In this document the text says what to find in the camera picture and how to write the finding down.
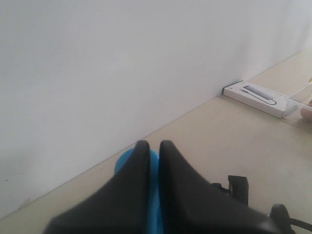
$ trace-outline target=floor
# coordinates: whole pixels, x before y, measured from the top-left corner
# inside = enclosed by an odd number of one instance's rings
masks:
[[[308,49],[251,82],[291,94],[307,84],[311,63],[312,49]],[[211,182],[227,186],[228,175],[246,176],[250,207],[268,213],[273,204],[282,203],[292,217],[312,223],[312,134],[304,129],[232,99],[216,97],[145,139],[155,150],[163,139],[172,140]],[[51,217],[105,184],[121,153],[4,218],[0,233],[40,234]]]

